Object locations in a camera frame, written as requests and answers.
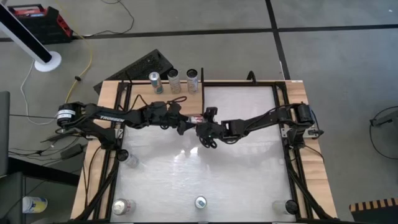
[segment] power cord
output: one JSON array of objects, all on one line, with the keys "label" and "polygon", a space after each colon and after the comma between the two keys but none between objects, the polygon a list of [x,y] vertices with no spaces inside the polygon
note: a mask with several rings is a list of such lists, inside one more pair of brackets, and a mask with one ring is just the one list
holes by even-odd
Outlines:
[{"label": "power cord", "polygon": [[314,149],[314,148],[312,148],[312,147],[310,147],[310,146],[308,146],[308,145],[304,145],[304,147],[307,147],[307,148],[310,149],[311,151],[313,151],[313,152],[315,152],[316,154],[318,154],[318,155],[322,158],[323,163],[325,163],[325,158],[323,157],[323,155],[322,155],[320,152],[318,152],[316,149]]},{"label": "power cord", "polygon": [[[79,137],[76,137],[71,143],[69,143],[65,147],[62,147],[61,149],[50,149],[56,143],[56,141],[55,141],[51,146],[49,146],[48,148],[46,148],[44,150],[38,150],[36,152],[32,152],[32,153],[28,153],[28,154],[23,154],[23,153],[18,153],[18,152],[14,152],[14,151],[9,151],[9,154],[13,155],[13,156],[23,156],[23,157],[28,157],[29,159],[36,159],[36,160],[39,160],[39,161],[45,161],[45,160],[42,160],[42,159],[37,159],[35,157],[51,156],[51,155],[54,155],[56,153],[59,153],[62,150],[68,149],[71,145],[75,144],[78,139],[79,139]],[[49,151],[49,150],[54,151],[54,152],[50,153],[50,154],[42,155],[43,152]]]},{"label": "power cord", "polygon": [[68,11],[66,9],[64,9],[64,7],[61,5],[61,3],[58,0],[55,0],[55,3],[58,4],[58,6],[60,7],[60,9],[67,15],[68,20],[70,21],[70,23],[72,23],[72,25],[75,27],[74,28],[74,32],[75,34],[77,34],[82,40],[84,40],[84,42],[86,43],[88,50],[90,51],[90,61],[88,62],[88,65],[86,66],[86,68],[80,73],[79,76],[75,76],[75,81],[73,82],[72,86],[69,89],[67,98],[65,99],[65,103],[68,103],[70,96],[72,95],[72,91],[73,89],[75,89],[75,86],[77,84],[77,82],[81,81],[82,76],[88,71],[88,69],[91,67],[91,64],[93,63],[93,49],[91,48],[90,43],[82,36],[80,35],[77,31],[77,26],[76,24],[73,22],[72,16],[69,15]]},{"label": "power cord", "polygon": [[48,125],[48,124],[50,124],[51,122],[53,122],[55,118],[52,118],[51,121],[48,121],[48,122],[36,123],[36,122],[32,121],[32,120],[30,119],[31,116],[29,116],[29,104],[28,104],[28,102],[27,102],[26,95],[25,95],[25,92],[24,92],[24,85],[25,85],[26,80],[28,79],[28,77],[29,77],[30,74],[32,73],[32,69],[33,69],[33,64],[34,64],[34,62],[35,62],[35,60],[32,61],[32,65],[30,66],[30,69],[29,69],[29,71],[28,71],[28,73],[27,73],[27,75],[26,75],[26,77],[25,77],[25,79],[24,79],[24,81],[22,82],[22,85],[21,85],[21,87],[20,87],[22,96],[24,96],[24,100],[25,100],[26,118],[27,118],[27,120],[28,120],[30,123],[32,123],[32,124],[36,124],[36,125]]},{"label": "power cord", "polygon": [[[386,108],[386,109],[381,110],[380,112],[378,112],[378,113],[373,117],[372,120],[375,120],[381,113],[385,112],[386,110],[393,109],[393,108],[398,108],[398,106],[390,106],[390,107],[388,107],[388,108]],[[374,149],[378,154],[380,154],[381,156],[383,156],[383,157],[385,157],[385,158],[387,158],[387,159],[398,160],[398,157],[386,156],[386,155],[384,155],[383,153],[381,153],[381,152],[377,149],[376,145],[375,145],[374,142],[373,142],[373,138],[372,138],[372,123],[369,125],[369,138],[370,138],[370,140],[371,140],[373,149]]]},{"label": "power cord", "polygon": [[87,182],[86,182],[86,177],[85,177],[85,186],[87,186],[87,187],[85,187],[85,192],[86,192],[85,206],[86,206],[86,207],[87,207],[87,203],[88,203],[88,189],[89,189],[89,187],[90,187],[91,167],[92,167],[92,165],[93,165],[93,160],[94,160],[94,158],[95,158],[95,155],[97,154],[97,152],[99,151],[99,149],[101,149],[101,146],[98,147],[98,148],[95,150],[95,152],[94,152],[94,154],[93,154],[93,157],[91,158],[90,164],[89,164],[89,166],[88,166],[88,178],[87,178]]},{"label": "power cord", "polygon": [[116,2],[106,2],[104,0],[101,0],[101,1],[103,3],[106,3],[106,4],[117,4],[117,3],[120,3],[123,6],[123,8],[127,11],[127,13],[129,14],[129,16],[132,19],[130,28],[128,28],[127,30],[125,30],[123,32],[115,32],[115,31],[111,31],[111,30],[104,30],[104,31],[101,31],[101,32],[98,32],[98,33],[95,33],[95,34],[85,35],[85,37],[93,37],[95,35],[103,34],[105,32],[109,32],[109,33],[112,33],[112,34],[125,34],[125,33],[129,32],[132,29],[133,25],[134,25],[135,18],[134,18],[134,16],[132,16],[131,12],[127,9],[127,7],[123,4],[123,2],[121,2],[121,0],[117,0]]}]

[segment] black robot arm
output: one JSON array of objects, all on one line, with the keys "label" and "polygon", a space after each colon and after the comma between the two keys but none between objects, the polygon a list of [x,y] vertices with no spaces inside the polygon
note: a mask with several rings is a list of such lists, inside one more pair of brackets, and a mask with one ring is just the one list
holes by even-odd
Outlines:
[{"label": "black robot arm", "polygon": [[[300,147],[303,144],[305,129],[314,124],[308,105],[296,103],[278,106],[255,118],[242,120],[234,119],[214,122],[217,108],[207,108],[206,112],[198,116],[185,116],[180,114],[181,106],[173,101],[153,102],[138,110],[119,111],[82,103],[68,103],[59,107],[57,124],[62,129],[77,128],[83,136],[92,135],[99,139],[103,149],[116,149],[117,137],[114,129],[102,128],[93,122],[102,119],[124,123],[125,125],[141,129],[146,126],[160,126],[162,129],[177,128],[183,135],[188,129],[195,128],[200,142],[205,147],[216,148],[214,139],[219,139],[227,144],[236,143],[250,132],[266,128],[275,124],[286,124],[290,129],[287,132],[289,144]],[[296,120],[290,118],[289,111],[293,110]]]}]

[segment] gray floor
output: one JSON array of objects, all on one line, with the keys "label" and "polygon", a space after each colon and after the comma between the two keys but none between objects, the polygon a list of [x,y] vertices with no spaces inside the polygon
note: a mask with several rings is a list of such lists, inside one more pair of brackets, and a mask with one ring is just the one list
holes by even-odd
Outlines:
[{"label": "gray floor", "polygon": [[[51,0],[36,2],[57,7]],[[73,15],[83,34],[105,29],[122,31],[130,25],[119,4],[107,5],[95,0],[60,2]],[[265,2],[260,0],[123,2],[136,19],[131,32],[270,27]],[[26,0],[8,0],[7,5],[26,3]],[[398,3],[393,0],[278,0],[272,4],[279,27],[398,24]],[[310,103],[325,130],[320,144],[339,218],[352,220],[348,211],[350,203],[396,197],[398,165],[372,149],[368,127],[369,119],[377,111],[398,105],[398,31],[294,32],[280,37],[290,76],[304,80]],[[94,52],[93,65],[72,96],[72,100],[85,103],[98,99],[91,89],[93,85],[153,49],[159,49],[178,69],[204,67],[208,79],[242,79],[250,70],[258,79],[283,79],[271,33],[96,39],[89,43]],[[60,52],[63,63],[50,73],[32,72],[25,86],[32,115],[54,115],[73,77],[88,62],[88,49],[83,41],[48,48]],[[11,113],[25,113],[19,87],[31,62],[14,43],[0,43],[0,90],[11,92]],[[35,126],[24,118],[12,117],[10,147],[42,149],[46,145],[39,141],[55,128],[55,123]],[[383,152],[398,157],[394,151],[398,144],[394,133],[392,127],[386,126],[375,130],[374,138]],[[73,171],[80,164],[77,158],[56,166]],[[40,189],[42,192],[38,194],[53,189],[65,191],[63,198],[46,197],[62,199],[67,205],[73,203],[75,190],[70,187],[46,184]],[[50,220],[66,221],[59,217],[67,217],[70,208],[51,212],[58,218]]]}]

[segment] wire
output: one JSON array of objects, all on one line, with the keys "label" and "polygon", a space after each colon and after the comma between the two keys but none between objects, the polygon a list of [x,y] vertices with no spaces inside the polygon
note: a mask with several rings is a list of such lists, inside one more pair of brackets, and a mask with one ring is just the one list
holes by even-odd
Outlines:
[{"label": "wire", "polygon": [[64,149],[67,149],[67,148],[70,147],[72,144],[75,144],[75,143],[77,142],[78,139],[79,139],[79,137],[76,137],[71,143],[69,143],[68,145],[62,147],[61,149],[52,149],[52,151],[55,151],[55,152],[50,153],[50,154],[47,154],[47,155],[41,155],[41,153],[47,151],[51,146],[48,147],[48,148],[46,148],[46,149],[44,149],[44,150],[42,150],[42,151],[39,150],[39,151],[37,151],[37,152],[33,152],[33,153],[30,153],[30,154],[22,154],[22,153],[12,152],[12,151],[9,151],[9,152],[11,152],[11,153],[13,153],[13,154],[16,154],[16,155],[18,155],[18,156],[29,156],[29,157],[51,156],[51,155],[54,155],[54,154],[56,154],[56,153],[58,153],[58,152],[60,152],[60,151],[62,151],[62,150],[64,150]]},{"label": "wire", "polygon": [[77,142],[77,140],[78,140],[78,137],[76,137],[67,146],[65,146],[65,147],[63,147],[61,149],[56,149],[55,152],[47,154],[47,155],[41,155],[41,153],[45,152],[48,149],[45,149],[43,151],[37,151],[37,152],[32,153],[32,154],[21,154],[21,153],[9,151],[9,154],[13,155],[13,156],[22,156],[22,157],[26,157],[26,158],[29,158],[29,159],[35,159],[35,160],[38,160],[38,161],[62,160],[62,158],[38,159],[36,157],[44,157],[44,156],[51,156],[51,155],[57,154],[57,153],[61,152],[62,150],[68,149],[71,145],[75,144]]},{"label": "wire", "polygon": [[315,123],[317,124],[317,128],[319,130],[320,128],[319,128],[319,124],[318,124],[318,119],[317,119],[317,116],[315,115],[315,113],[313,112],[312,108],[311,108],[311,113],[312,113],[313,117],[315,118]]},{"label": "wire", "polygon": [[314,149],[308,145],[304,145],[304,147],[307,147],[307,148],[311,149],[313,152],[315,152],[316,154],[318,154],[322,158],[323,163],[325,163],[325,158],[323,158],[323,155],[320,152],[318,152],[316,149]]},{"label": "wire", "polygon": [[55,118],[52,118],[51,121],[48,121],[48,122],[36,123],[36,122],[32,121],[32,120],[30,119],[30,116],[29,116],[29,104],[28,104],[28,102],[27,102],[26,95],[25,95],[25,92],[24,92],[24,85],[25,85],[25,82],[26,82],[26,80],[28,79],[29,75],[32,73],[32,69],[33,69],[33,64],[34,64],[34,63],[35,63],[35,60],[32,61],[32,65],[30,66],[30,69],[29,69],[29,71],[28,71],[28,73],[27,73],[27,75],[26,75],[26,77],[25,77],[25,79],[24,79],[24,81],[22,82],[22,85],[21,85],[21,87],[20,87],[22,96],[24,96],[24,100],[25,100],[26,118],[27,118],[27,120],[28,120],[30,123],[32,123],[32,124],[36,124],[36,125],[48,125],[48,124],[50,124],[51,122],[53,122]]},{"label": "wire", "polygon": [[323,155],[320,152],[318,152],[316,149],[314,149],[314,148],[312,148],[310,146],[307,146],[307,145],[304,145],[304,147],[307,147],[307,148],[311,149],[313,152],[317,153],[322,158],[323,163],[325,163],[325,158],[323,158]]},{"label": "wire", "polygon": [[87,207],[87,195],[88,195],[88,189],[87,189],[87,181],[86,181],[86,170],[85,170],[85,162],[83,161],[83,177],[85,179],[85,192],[86,192],[86,197],[85,197],[85,207]]},{"label": "wire", "polygon": [[23,114],[10,114],[10,116],[21,116],[21,117],[26,117],[26,118],[56,119],[56,118],[47,117],[47,116],[31,116],[31,115],[23,115]]},{"label": "wire", "polygon": [[[375,120],[381,113],[385,112],[386,110],[393,109],[393,108],[398,108],[398,106],[390,106],[390,107],[388,107],[388,108],[386,108],[386,109],[381,110],[380,112],[378,112],[378,113],[373,117],[372,120]],[[387,159],[393,159],[393,160],[397,160],[397,159],[398,159],[398,157],[386,156],[386,155],[384,155],[383,153],[381,153],[381,152],[377,149],[376,145],[375,145],[374,142],[373,142],[373,138],[372,138],[372,123],[369,125],[369,138],[370,138],[370,140],[371,140],[373,149],[374,149],[378,154],[380,154],[381,156],[383,156],[383,157],[385,157],[385,158],[387,158]]]},{"label": "wire", "polygon": [[90,174],[91,174],[91,166],[93,165],[93,160],[95,155],[97,154],[98,150],[101,149],[101,146],[99,146],[96,151],[93,154],[93,157],[91,158],[90,164],[88,166],[88,178],[87,178],[87,188],[86,188],[86,198],[85,198],[85,204],[88,203],[88,189],[90,188]]},{"label": "wire", "polygon": [[104,30],[104,31],[101,31],[101,32],[98,32],[98,33],[95,33],[95,34],[85,35],[85,37],[93,37],[95,35],[103,34],[105,32],[109,32],[109,33],[112,33],[112,34],[125,34],[125,33],[129,32],[132,29],[133,25],[134,25],[135,18],[134,18],[134,16],[132,16],[131,12],[127,9],[127,7],[123,4],[123,2],[121,2],[121,0],[117,0],[116,2],[106,2],[104,0],[101,0],[101,1],[103,3],[106,3],[106,4],[117,4],[117,3],[120,3],[123,6],[123,8],[127,11],[127,13],[129,14],[129,16],[132,19],[130,28],[128,28],[127,30],[125,30],[123,32],[115,32],[115,31],[111,31],[111,30]]},{"label": "wire", "polygon": [[82,36],[80,35],[77,31],[77,26],[74,23],[72,16],[70,16],[70,14],[68,13],[68,11],[61,5],[61,3],[58,0],[55,0],[55,3],[58,4],[58,6],[60,7],[60,9],[67,15],[68,20],[70,21],[70,23],[75,27],[74,28],[74,32],[75,34],[77,34],[82,40],[84,40],[84,42],[86,43],[88,50],[90,51],[90,61],[88,62],[88,65],[86,66],[86,68],[80,73],[79,76],[75,77],[75,81],[73,82],[72,86],[69,89],[67,98],[65,99],[65,103],[68,103],[70,96],[72,95],[72,91],[75,88],[78,80],[81,80],[81,77],[88,71],[88,69],[91,67],[91,64],[93,63],[93,49],[91,48],[90,43]]}]

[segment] metal can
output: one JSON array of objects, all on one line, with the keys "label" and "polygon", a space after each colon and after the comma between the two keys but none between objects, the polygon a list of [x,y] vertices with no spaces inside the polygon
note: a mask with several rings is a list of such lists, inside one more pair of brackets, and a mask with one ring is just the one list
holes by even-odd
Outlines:
[{"label": "metal can", "polygon": [[139,160],[136,156],[129,153],[127,150],[122,149],[117,152],[116,158],[119,162],[131,167],[136,168],[138,166]]},{"label": "metal can", "polygon": [[205,118],[201,115],[191,116],[188,118],[188,122],[192,124],[200,124],[205,122]]},{"label": "metal can", "polygon": [[154,91],[156,94],[163,93],[162,81],[160,80],[160,75],[157,72],[151,72],[149,74],[150,84],[154,87]]},{"label": "metal can", "polygon": [[181,84],[180,84],[180,75],[176,69],[171,69],[167,78],[169,79],[170,88],[172,89],[172,93],[180,93],[181,92]]},{"label": "metal can", "polygon": [[295,215],[299,211],[299,206],[293,200],[276,200],[272,208],[281,215]]},{"label": "metal can", "polygon": [[206,201],[206,199],[204,198],[204,196],[199,196],[199,197],[197,197],[197,199],[195,200],[195,206],[196,206],[196,208],[203,209],[203,208],[206,207],[206,205],[207,205],[207,201]]},{"label": "metal can", "polygon": [[188,92],[191,94],[198,92],[198,72],[195,69],[187,71]]},{"label": "metal can", "polygon": [[136,209],[136,203],[133,200],[117,199],[113,202],[112,211],[115,215],[124,215],[131,213]]}]

